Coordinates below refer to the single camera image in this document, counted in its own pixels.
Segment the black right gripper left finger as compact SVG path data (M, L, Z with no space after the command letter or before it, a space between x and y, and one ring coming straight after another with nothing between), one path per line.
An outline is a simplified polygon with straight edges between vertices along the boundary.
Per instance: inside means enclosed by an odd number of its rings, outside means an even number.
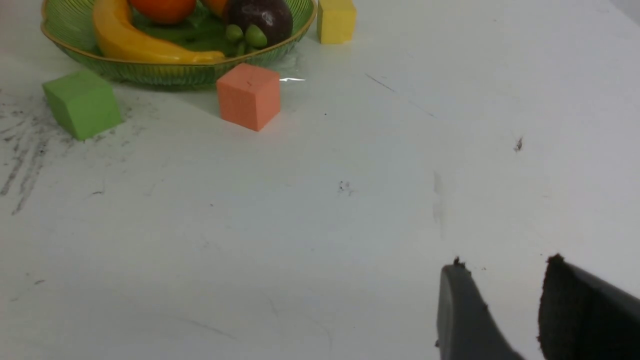
M494 321L466 264L456 257L439 276L438 338L441 360L521 360Z

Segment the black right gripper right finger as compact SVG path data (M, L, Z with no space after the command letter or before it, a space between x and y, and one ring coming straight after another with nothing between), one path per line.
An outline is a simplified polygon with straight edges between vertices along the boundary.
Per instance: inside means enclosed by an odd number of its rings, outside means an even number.
M547 360L637 360L640 301L553 255L542 282L538 342Z

